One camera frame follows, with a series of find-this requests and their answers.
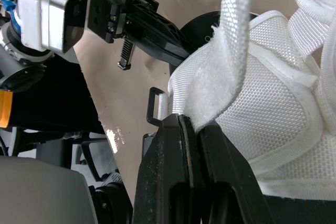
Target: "blue wire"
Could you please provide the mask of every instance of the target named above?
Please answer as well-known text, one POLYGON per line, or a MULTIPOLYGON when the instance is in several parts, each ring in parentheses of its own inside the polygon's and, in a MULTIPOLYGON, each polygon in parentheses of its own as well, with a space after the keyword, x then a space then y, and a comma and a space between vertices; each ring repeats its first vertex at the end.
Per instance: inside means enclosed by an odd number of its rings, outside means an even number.
POLYGON ((17 23, 16 19, 15 19, 15 15, 14 15, 14 10, 15 10, 15 7, 16 7, 16 4, 13 2, 13 1, 10 1, 10 0, 2 0, 3 2, 3 6, 5 8, 5 10, 7 12, 9 12, 10 16, 11 16, 11 19, 12 19, 12 23, 13 23, 13 26, 14 28, 19 32, 21 33, 21 27, 20 25, 17 23))

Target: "black cable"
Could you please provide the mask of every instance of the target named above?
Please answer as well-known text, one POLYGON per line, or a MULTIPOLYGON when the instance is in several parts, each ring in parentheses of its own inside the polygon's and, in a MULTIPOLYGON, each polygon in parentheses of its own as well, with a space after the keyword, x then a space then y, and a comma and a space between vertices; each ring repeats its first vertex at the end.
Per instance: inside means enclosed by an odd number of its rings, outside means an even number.
POLYGON ((2 151, 2 155, 3 156, 8 156, 8 150, 7 150, 7 147, 5 145, 5 142, 2 140, 2 137, 0 136, 0 148, 1 148, 1 151, 2 151))

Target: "robotic arm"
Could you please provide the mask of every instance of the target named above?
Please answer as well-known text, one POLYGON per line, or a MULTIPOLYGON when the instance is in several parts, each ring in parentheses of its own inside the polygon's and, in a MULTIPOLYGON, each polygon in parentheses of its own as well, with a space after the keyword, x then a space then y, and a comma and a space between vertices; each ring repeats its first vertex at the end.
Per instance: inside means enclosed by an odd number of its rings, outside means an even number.
POLYGON ((156 12, 154 0, 3 0, 3 5, 12 15, 0 32, 1 90, 29 89, 42 78, 43 63, 72 49, 86 26, 107 43, 125 39, 118 62, 123 70, 130 69, 135 46, 171 66, 196 49, 156 12))

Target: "plastic buckle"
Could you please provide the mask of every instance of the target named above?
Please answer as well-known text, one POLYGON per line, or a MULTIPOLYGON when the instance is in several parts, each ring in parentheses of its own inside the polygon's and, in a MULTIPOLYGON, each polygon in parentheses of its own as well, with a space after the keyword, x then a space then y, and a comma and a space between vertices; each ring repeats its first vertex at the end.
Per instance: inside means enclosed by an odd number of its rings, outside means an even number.
POLYGON ((146 117, 147 122, 157 127, 160 127, 161 120, 154 118, 154 107, 155 107, 155 96, 159 94, 164 94, 164 91, 155 87, 152 87, 149 90, 147 117, 146 117))

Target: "white strap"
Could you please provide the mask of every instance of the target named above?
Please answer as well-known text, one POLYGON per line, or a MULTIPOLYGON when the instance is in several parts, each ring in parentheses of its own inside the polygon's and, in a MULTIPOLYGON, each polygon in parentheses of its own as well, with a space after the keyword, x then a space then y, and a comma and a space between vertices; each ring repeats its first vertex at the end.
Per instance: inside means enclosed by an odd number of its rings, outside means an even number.
POLYGON ((195 131, 228 108, 242 88, 250 2, 222 0, 219 28, 214 28, 215 36, 209 43, 210 52, 196 72, 185 102, 184 114, 191 118, 195 131))
POLYGON ((293 14, 288 25, 294 42, 304 56, 323 46, 329 29, 328 25, 313 19, 301 9, 293 14))
POLYGON ((326 40, 336 0, 296 0, 299 9, 289 20, 292 37, 303 56, 320 48, 326 40))

